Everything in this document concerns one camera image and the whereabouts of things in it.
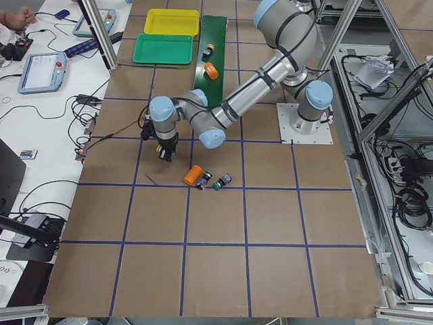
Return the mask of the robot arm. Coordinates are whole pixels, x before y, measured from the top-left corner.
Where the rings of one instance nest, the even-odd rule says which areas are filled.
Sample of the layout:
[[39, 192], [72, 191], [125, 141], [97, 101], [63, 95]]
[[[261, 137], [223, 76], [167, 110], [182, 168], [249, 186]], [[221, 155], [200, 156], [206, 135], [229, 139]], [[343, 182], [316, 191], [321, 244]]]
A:
[[278, 85], [298, 102], [297, 111], [290, 116], [291, 128], [304, 135], [316, 131], [334, 93], [325, 81], [306, 71], [317, 40], [312, 14], [294, 1], [261, 1], [253, 22], [274, 55], [217, 107], [208, 110], [207, 97], [199, 89], [181, 97], [157, 96], [150, 101], [150, 119], [142, 127], [141, 138], [157, 139], [159, 158], [171, 161], [175, 157], [179, 141], [176, 124], [182, 120], [189, 122], [206, 148], [219, 147], [226, 139], [226, 129]]

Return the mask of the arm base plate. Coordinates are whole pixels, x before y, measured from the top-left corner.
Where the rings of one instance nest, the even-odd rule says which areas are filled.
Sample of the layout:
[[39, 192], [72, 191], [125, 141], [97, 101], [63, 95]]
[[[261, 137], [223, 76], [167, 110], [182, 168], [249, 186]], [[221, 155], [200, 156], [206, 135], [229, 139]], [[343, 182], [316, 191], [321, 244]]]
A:
[[277, 103], [277, 117], [282, 144], [334, 144], [325, 112], [320, 120], [310, 122], [298, 115], [298, 104]]

